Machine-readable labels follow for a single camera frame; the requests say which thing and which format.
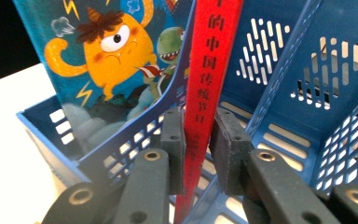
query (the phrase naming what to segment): book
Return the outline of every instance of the book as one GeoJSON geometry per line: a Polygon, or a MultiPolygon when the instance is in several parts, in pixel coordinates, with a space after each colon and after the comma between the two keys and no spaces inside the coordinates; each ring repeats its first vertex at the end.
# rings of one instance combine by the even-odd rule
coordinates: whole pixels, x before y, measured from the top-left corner
{"type": "Polygon", "coordinates": [[[167,90],[191,0],[13,0],[86,153],[167,90]]]}

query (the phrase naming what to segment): white table surface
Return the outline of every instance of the white table surface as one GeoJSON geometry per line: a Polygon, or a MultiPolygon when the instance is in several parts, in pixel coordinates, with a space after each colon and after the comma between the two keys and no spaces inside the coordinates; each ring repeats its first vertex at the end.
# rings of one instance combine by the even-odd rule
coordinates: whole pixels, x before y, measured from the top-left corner
{"type": "Polygon", "coordinates": [[[64,190],[16,117],[54,94],[43,64],[0,79],[0,224],[42,221],[64,190]]]}

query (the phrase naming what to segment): orange cartoon monster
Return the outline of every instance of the orange cartoon monster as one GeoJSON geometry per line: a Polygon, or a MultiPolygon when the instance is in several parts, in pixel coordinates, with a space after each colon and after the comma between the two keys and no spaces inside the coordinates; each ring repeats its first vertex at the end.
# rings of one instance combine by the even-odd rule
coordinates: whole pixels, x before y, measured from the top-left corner
{"type": "Polygon", "coordinates": [[[145,30],[153,17],[153,0],[144,0],[145,13],[139,23],[121,11],[100,14],[92,8],[89,23],[77,27],[83,42],[86,63],[66,63],[61,52],[68,46],[66,40],[53,38],[45,47],[49,68],[62,77],[77,77],[89,72],[94,83],[103,89],[104,100],[112,99],[113,88],[134,75],[147,63],[157,65],[153,43],[145,30]]]}

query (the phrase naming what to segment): lightning bolt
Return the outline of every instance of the lightning bolt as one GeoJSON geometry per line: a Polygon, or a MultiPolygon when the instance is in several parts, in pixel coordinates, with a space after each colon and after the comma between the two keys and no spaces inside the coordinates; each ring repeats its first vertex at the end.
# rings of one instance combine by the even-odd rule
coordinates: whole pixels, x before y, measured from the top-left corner
{"type": "Polygon", "coordinates": [[[73,9],[77,19],[80,20],[74,0],[69,0],[69,3],[66,3],[66,0],[62,0],[62,1],[63,1],[63,7],[65,7],[66,14],[69,15],[69,13],[71,13],[71,11],[73,9]]]}
{"type": "Polygon", "coordinates": [[[85,89],[88,87],[89,84],[90,84],[90,81],[88,83],[86,83],[86,85],[84,85],[84,87],[81,89],[81,91],[76,96],[76,98],[80,98],[83,96],[85,97],[83,100],[83,103],[81,104],[81,107],[83,107],[86,104],[86,102],[92,95],[92,90],[85,91],[85,89]]]}

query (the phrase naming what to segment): blue plastic basket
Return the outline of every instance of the blue plastic basket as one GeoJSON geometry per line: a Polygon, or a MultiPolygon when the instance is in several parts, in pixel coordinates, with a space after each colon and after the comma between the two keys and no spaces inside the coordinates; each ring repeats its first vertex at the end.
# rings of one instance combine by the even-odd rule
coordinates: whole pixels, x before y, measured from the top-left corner
{"type": "MultiPolygon", "coordinates": [[[[288,46],[289,35],[295,32],[301,10],[304,7],[307,9],[310,2],[245,1],[221,106],[230,109],[245,122],[249,121],[273,77],[272,71],[281,58],[283,47],[288,46]]],[[[190,19],[187,26],[176,74],[161,99],[86,155],[78,150],[77,141],[73,141],[68,121],[56,97],[18,113],[51,170],[65,185],[95,181],[109,186],[128,175],[133,158],[139,151],[148,148],[154,133],[160,132],[163,112],[185,103],[186,78],[183,74],[189,65],[192,21],[190,19]]],[[[305,160],[316,162],[312,159],[308,157],[305,160]]],[[[186,223],[246,223],[241,198],[228,198],[220,192],[215,170],[208,164],[213,164],[210,154],[207,154],[196,189],[197,202],[186,223]]]]}
{"type": "Polygon", "coordinates": [[[246,131],[329,192],[358,184],[358,1],[306,9],[246,131]]]}

